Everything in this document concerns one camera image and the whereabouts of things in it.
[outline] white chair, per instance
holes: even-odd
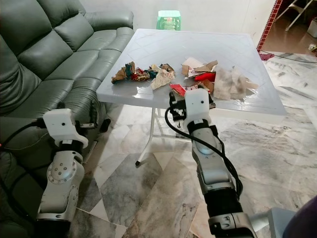
[[[317,1],[317,0],[310,0],[306,6],[304,8],[301,8],[297,5],[295,5],[295,3],[297,2],[297,0],[294,0],[275,20],[274,22],[276,22],[288,9],[295,9],[298,12],[298,16],[294,19],[294,21],[288,26],[286,27],[285,31],[288,31],[289,28],[291,28],[291,26],[295,23],[295,21],[297,21],[297,19],[303,14],[303,12],[307,9],[307,7],[313,2],[313,1]]]

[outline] square table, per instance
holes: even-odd
[[[248,34],[201,33],[138,29],[97,89],[101,102],[151,107],[151,130],[149,141],[138,161],[147,151],[153,137],[186,140],[169,135],[154,135],[155,109],[169,107],[170,86],[152,90],[150,81],[122,81],[111,83],[111,77],[126,63],[135,62],[136,67],[147,69],[151,64],[168,63],[176,73],[173,84],[184,85],[182,63],[194,57],[202,63],[217,60],[226,70],[233,66],[252,82],[259,85],[254,94],[240,100],[214,99],[216,108],[211,114],[238,119],[279,123],[286,115],[281,100]]]

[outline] marble floor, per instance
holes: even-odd
[[[296,60],[312,56],[275,53]],[[317,194],[317,64],[274,57],[265,67],[285,106],[281,124],[212,118],[244,185],[248,214],[298,210]],[[111,125],[85,164],[74,238],[211,238],[191,143],[154,138],[151,109],[107,105]],[[175,134],[163,119],[155,131]],[[258,232],[268,238],[268,227]]]

